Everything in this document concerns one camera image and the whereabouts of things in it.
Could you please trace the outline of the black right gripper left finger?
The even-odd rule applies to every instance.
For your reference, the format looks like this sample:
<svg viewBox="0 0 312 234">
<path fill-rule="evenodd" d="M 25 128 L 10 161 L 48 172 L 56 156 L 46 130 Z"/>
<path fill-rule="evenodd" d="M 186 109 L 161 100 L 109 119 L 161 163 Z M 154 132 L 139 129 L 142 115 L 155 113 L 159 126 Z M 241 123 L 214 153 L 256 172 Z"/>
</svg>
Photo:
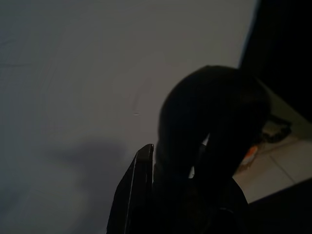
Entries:
<svg viewBox="0 0 312 234">
<path fill-rule="evenodd" d="M 154 145 L 139 149 L 119 182 L 110 210 L 108 234 L 146 234 L 151 224 Z"/>
</svg>

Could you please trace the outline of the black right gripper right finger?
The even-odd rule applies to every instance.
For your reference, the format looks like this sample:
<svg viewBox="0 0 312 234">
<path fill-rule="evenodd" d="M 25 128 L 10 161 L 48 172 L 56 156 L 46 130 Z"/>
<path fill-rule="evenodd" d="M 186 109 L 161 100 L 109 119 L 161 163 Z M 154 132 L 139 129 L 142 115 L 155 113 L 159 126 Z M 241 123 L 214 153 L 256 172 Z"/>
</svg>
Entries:
<svg viewBox="0 0 312 234">
<path fill-rule="evenodd" d="M 249 231 L 248 203 L 233 179 L 248 152 L 252 137 L 212 136 L 208 145 L 192 144 L 195 195 L 191 216 L 194 234 L 246 234 Z"/>
</svg>

